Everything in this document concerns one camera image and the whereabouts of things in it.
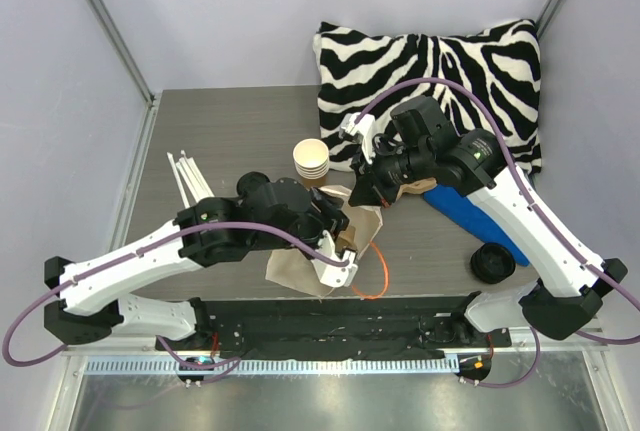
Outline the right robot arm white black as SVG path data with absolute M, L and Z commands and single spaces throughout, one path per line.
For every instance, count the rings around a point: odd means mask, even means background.
M 425 96 L 397 106 L 391 121 L 391 136 L 375 132 L 367 114 L 350 114 L 341 124 L 342 137 L 360 146 L 351 162 L 356 184 L 350 205 L 389 207 L 402 186 L 433 178 L 489 216 L 538 274 L 520 288 L 477 294 L 451 322 L 455 340 L 472 346 L 490 331 L 526 325 L 564 340 L 588 324 L 611 291 L 609 282 L 626 276 L 626 266 L 581 245 L 522 170 L 508 166 L 491 132 L 458 135 L 438 102 Z

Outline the black plastic cup lid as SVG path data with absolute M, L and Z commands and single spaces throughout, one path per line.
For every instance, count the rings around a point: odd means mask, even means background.
M 246 198 L 262 185 L 270 183 L 270 179 L 264 173 L 251 171 L 239 178 L 236 183 L 236 192 L 240 198 Z

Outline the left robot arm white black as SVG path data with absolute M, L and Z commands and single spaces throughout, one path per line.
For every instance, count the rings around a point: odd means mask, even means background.
M 357 253 L 336 243 L 349 219 L 343 202 L 291 178 L 243 175 L 232 198 L 207 197 L 149 235 L 85 262 L 53 257 L 45 283 L 56 299 L 44 327 L 62 343 L 90 344 L 111 335 L 160 336 L 177 349 L 200 350 L 217 332 L 199 298 L 166 302 L 137 296 L 161 279 L 242 261 L 254 251 L 296 248 L 320 282 L 339 287 L 357 269 Z

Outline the kraft paper gift bag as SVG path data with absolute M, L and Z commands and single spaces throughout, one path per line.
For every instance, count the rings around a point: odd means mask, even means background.
M 328 296 L 335 288 L 351 285 L 360 258 L 383 226 L 379 207 L 348 204 L 349 188 L 328 185 L 321 191 L 342 201 L 341 211 L 349 223 L 336 237 L 325 231 L 317 251 L 332 261 L 348 264 L 334 266 L 316 258 L 308 259 L 298 248 L 275 250 L 270 254 L 265 274 L 267 281 L 317 298 Z

